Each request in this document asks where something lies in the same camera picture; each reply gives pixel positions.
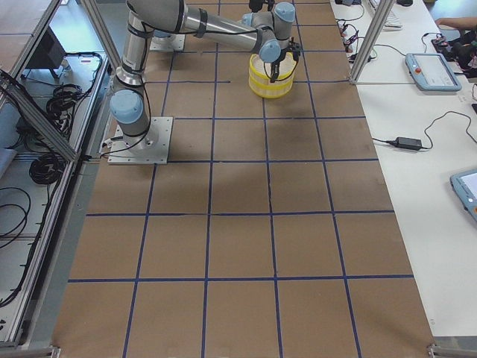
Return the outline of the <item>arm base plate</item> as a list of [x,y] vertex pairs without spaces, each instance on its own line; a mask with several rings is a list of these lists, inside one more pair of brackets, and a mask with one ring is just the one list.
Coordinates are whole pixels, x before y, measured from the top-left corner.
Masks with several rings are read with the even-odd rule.
[[168,153],[173,126],[172,117],[153,117],[148,133],[143,139],[123,134],[120,125],[116,126],[116,140],[110,149],[107,162],[110,165],[164,165],[168,162]]

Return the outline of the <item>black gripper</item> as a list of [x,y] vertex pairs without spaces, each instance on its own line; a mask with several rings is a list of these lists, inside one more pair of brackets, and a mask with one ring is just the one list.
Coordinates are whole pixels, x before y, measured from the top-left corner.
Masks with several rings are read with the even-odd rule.
[[293,72],[300,59],[300,44],[294,40],[294,37],[291,37],[288,40],[288,43],[284,49],[281,50],[280,55],[277,60],[271,64],[271,76],[270,82],[274,83],[279,80],[279,68],[281,62],[285,61],[288,57],[292,57],[292,68]]

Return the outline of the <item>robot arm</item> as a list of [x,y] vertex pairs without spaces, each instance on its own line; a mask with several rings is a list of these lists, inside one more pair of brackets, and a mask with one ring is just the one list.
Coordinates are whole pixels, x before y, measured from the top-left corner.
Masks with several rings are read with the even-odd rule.
[[184,36],[211,40],[259,56],[270,66],[271,82],[283,80],[280,65],[288,54],[299,60],[301,47],[291,35],[295,7],[288,2],[250,1],[250,13],[234,21],[185,1],[128,1],[127,37],[113,81],[110,112],[122,131],[125,150],[154,144],[145,90],[145,65],[153,38]]

